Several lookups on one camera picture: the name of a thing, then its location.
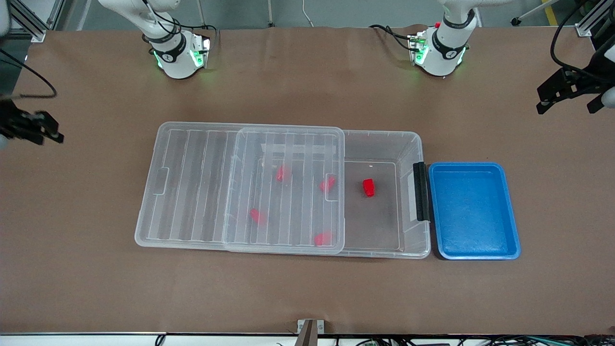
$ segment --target blue plastic tray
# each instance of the blue plastic tray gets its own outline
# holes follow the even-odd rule
[[[504,170],[497,163],[429,168],[435,233],[450,260],[512,260],[521,247]]]

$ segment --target yellow floor tape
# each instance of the yellow floor tape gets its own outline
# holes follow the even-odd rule
[[[553,13],[553,8],[551,8],[551,6],[545,7],[544,13],[547,14],[547,20],[549,21],[549,25],[551,26],[557,25],[557,19],[555,19],[555,13]]]

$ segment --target container handle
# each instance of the container handle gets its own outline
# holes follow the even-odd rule
[[[429,200],[427,199],[427,168],[424,162],[412,165],[415,176],[416,219],[429,221]]]

